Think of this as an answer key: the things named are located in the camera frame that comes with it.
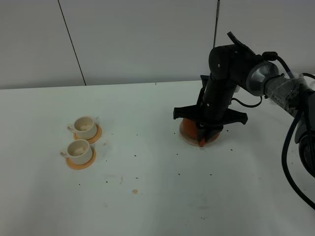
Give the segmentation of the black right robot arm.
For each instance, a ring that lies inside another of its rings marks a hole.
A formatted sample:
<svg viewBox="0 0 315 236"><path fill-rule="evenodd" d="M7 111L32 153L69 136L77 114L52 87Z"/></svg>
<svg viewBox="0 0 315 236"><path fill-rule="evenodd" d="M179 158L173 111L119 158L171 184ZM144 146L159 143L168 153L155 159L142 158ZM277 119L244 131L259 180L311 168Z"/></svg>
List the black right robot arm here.
<svg viewBox="0 0 315 236"><path fill-rule="evenodd" d="M295 143L305 169L315 173L315 92L289 70L280 74L276 52L255 54L243 44L215 47L209 55L210 75L201 76L197 103L175 108L173 117L186 122L184 132L198 145L207 143L226 124L245 124L248 117L229 108L237 87L267 97L294 117Z"/></svg>

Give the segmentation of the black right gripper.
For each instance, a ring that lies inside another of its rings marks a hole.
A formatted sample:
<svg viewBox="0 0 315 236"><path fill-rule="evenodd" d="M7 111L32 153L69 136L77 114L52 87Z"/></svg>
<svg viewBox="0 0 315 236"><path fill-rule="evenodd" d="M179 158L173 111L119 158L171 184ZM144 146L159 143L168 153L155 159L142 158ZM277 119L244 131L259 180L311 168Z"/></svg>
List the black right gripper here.
<svg viewBox="0 0 315 236"><path fill-rule="evenodd" d="M197 103L175 108L173 118L196 122L198 145L217 139L223 125L246 124L247 114L228 108L236 87L246 88L249 72L261 63L261 55L237 45L215 47L209 55L210 75L202 76L203 88Z"/></svg>

